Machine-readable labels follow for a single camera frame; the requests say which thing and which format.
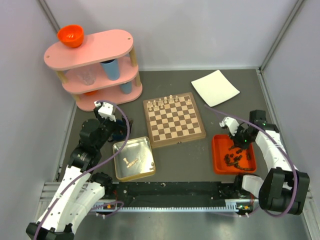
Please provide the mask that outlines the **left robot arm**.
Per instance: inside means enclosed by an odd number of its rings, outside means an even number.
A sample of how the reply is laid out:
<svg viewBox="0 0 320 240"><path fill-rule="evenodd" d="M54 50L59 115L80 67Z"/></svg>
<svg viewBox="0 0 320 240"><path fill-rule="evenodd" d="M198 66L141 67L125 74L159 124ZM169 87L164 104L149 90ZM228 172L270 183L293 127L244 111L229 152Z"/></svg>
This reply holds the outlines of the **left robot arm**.
<svg viewBox="0 0 320 240"><path fill-rule="evenodd" d="M94 102L95 118L82 123L79 142L70 155L58 189L47 209L36 222L26 228L32 240L72 240L83 219L101 198L114 191L112 178L94 170L112 160L101 162L101 148L116 134L127 142L132 123L113 102Z"/></svg>

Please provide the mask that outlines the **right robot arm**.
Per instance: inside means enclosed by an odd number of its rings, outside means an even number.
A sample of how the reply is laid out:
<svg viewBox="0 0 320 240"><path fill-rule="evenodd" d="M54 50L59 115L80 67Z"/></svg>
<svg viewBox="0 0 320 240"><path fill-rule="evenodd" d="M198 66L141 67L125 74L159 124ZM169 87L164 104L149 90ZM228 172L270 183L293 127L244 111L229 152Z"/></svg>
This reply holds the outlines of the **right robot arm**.
<svg viewBox="0 0 320 240"><path fill-rule="evenodd" d="M267 121L264 110L252 110L246 124L243 127L238 119L226 116L220 127L229 130L229 137L238 148L248 149L251 143L256 143L268 174L264 179L245 174L233 185L234 194L239 198L253 194L263 210L275 212L277 217L300 215L309 189L309 175L299 171L289 159L278 127Z"/></svg>

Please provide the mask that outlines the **wooden chess board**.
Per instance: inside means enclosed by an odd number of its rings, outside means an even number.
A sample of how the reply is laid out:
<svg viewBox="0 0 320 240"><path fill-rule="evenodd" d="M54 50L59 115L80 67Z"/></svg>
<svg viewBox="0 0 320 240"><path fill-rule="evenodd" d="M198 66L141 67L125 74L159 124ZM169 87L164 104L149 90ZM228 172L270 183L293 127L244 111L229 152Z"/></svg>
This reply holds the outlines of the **wooden chess board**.
<svg viewBox="0 0 320 240"><path fill-rule="evenodd" d="M201 140L206 131L191 92L143 101L149 140L152 148Z"/></svg>

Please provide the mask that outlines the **white king chess piece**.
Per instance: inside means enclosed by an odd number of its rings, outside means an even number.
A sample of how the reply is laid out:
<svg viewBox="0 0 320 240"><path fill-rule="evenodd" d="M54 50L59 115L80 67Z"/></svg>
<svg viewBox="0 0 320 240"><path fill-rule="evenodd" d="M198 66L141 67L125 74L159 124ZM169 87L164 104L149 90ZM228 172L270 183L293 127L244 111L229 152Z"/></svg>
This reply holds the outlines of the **white king chess piece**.
<svg viewBox="0 0 320 240"><path fill-rule="evenodd" d="M173 102L174 102L173 96L170 95L170 96L169 96L169 103L172 104Z"/></svg>

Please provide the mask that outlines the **orange plastic tray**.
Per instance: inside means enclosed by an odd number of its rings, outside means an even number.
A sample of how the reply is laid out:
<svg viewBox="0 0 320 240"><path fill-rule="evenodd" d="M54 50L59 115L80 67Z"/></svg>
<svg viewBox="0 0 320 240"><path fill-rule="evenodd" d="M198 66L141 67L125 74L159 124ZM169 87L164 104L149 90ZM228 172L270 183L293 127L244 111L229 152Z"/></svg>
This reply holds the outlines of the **orange plastic tray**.
<svg viewBox="0 0 320 240"><path fill-rule="evenodd" d="M211 141L213 171L219 175L252 174L257 170L253 145L236 147L226 134L217 134Z"/></svg>

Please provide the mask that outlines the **light piece lying in tin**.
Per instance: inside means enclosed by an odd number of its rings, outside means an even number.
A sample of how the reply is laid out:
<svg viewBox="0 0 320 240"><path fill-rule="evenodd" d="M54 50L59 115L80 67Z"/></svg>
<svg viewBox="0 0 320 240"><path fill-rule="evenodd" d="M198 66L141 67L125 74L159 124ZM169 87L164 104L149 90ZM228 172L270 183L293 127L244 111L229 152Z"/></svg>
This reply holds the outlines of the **light piece lying in tin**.
<svg viewBox="0 0 320 240"><path fill-rule="evenodd" d="M138 160L139 160L139 159L138 159L138 158L136 158L135 160L133 160L133 161L129 162L129 163L127 164L126 168L128 169L128 168L132 167L133 165L135 165L135 164L136 164L136 162L137 162Z"/></svg>

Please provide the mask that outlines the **square metal tin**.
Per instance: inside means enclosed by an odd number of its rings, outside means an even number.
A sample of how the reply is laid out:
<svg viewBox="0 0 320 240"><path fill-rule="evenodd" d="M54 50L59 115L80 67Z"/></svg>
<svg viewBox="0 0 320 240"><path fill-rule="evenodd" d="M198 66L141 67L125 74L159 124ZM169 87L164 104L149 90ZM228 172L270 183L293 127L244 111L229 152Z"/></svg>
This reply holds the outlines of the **square metal tin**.
<svg viewBox="0 0 320 240"><path fill-rule="evenodd" d="M117 142L113 145L114 153L119 152L114 157L115 176L121 182L133 181L152 176L156 173L156 164L153 157L150 139L146 136L130 139L125 145L124 142ZM127 168L123 161L127 158L130 163L136 158L135 165ZM154 163L155 170L150 170L151 163Z"/></svg>

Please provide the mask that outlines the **small blue cup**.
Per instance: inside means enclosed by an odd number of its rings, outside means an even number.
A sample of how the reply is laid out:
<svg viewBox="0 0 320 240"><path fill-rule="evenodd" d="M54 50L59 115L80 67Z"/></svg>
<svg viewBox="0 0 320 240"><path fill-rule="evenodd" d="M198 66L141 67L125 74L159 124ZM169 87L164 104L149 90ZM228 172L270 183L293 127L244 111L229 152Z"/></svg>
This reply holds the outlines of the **small blue cup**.
<svg viewBox="0 0 320 240"><path fill-rule="evenodd" d="M120 90L123 94L130 94L132 92L132 82L126 82L120 85Z"/></svg>

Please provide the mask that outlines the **orange bowl under shelf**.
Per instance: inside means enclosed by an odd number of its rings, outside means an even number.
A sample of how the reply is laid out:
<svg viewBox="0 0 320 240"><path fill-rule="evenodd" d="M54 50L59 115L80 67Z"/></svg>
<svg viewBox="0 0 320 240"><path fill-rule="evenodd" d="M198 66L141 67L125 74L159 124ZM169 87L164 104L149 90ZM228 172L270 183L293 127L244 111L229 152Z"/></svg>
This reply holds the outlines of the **orange bowl under shelf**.
<svg viewBox="0 0 320 240"><path fill-rule="evenodd" d="M97 92L98 92L98 90L93 90L93 91L85 92L85 93L83 93L83 95L92 96L92 95L95 95Z"/></svg>

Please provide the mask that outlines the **dark piece in tin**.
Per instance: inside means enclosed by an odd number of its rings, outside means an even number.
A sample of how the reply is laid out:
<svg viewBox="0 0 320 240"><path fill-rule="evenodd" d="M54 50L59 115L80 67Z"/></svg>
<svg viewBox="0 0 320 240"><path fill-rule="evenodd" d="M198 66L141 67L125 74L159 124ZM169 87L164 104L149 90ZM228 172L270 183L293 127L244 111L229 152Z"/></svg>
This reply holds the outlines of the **dark piece in tin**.
<svg viewBox="0 0 320 240"><path fill-rule="evenodd" d="M151 167L149 168L149 170L150 170L150 171L154 171L155 169L156 169L155 163L152 162L152 163L151 163Z"/></svg>

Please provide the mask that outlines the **white square plate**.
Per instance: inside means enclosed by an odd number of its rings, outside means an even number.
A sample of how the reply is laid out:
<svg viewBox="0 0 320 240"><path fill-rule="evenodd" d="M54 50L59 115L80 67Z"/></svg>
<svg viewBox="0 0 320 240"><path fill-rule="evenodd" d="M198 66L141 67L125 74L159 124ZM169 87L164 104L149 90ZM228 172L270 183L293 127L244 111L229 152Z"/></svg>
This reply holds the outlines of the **white square plate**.
<svg viewBox="0 0 320 240"><path fill-rule="evenodd" d="M193 80L191 84L209 107L222 104L240 93L220 70Z"/></svg>

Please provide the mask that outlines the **pink three-tier shelf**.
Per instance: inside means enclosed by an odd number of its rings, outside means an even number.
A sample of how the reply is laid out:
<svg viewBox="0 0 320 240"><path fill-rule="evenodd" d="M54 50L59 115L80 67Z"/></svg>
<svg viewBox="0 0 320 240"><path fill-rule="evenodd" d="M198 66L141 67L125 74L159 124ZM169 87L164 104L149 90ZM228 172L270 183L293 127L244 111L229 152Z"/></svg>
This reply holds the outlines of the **pink three-tier shelf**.
<svg viewBox="0 0 320 240"><path fill-rule="evenodd" d="M77 48L56 42L44 53L44 62L85 112L93 111L95 101L124 104L143 91L134 38L122 29L89 34Z"/></svg>

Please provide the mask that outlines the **tall blue cup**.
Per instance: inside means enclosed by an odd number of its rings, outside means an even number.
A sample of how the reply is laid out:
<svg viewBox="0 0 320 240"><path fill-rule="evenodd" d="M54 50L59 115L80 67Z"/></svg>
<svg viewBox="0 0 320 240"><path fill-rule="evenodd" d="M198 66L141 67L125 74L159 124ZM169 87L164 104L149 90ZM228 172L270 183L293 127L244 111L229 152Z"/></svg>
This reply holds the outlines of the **tall blue cup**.
<svg viewBox="0 0 320 240"><path fill-rule="evenodd" d="M100 65L109 80L116 81L120 78L119 63L117 59L103 61Z"/></svg>

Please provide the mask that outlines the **orange bowl on shelf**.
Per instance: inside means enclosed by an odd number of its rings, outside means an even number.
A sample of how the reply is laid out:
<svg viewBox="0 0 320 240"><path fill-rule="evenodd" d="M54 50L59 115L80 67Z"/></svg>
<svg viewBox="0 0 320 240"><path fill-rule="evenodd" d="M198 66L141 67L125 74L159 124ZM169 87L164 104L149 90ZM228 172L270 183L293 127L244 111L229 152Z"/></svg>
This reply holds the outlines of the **orange bowl on shelf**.
<svg viewBox="0 0 320 240"><path fill-rule="evenodd" d="M84 29L77 24L62 27L57 33L58 40L69 48L79 47L83 43L84 37Z"/></svg>

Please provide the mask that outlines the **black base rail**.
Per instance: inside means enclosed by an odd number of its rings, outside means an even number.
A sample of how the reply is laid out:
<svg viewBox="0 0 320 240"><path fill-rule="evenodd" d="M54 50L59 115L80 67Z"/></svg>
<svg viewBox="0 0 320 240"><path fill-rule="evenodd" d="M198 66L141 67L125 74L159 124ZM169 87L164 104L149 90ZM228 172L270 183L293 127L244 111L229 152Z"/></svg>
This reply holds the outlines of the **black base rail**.
<svg viewBox="0 0 320 240"><path fill-rule="evenodd" d="M113 184L112 198L125 207L223 207L226 200L253 202L248 193L240 193L232 183L191 182L119 182Z"/></svg>

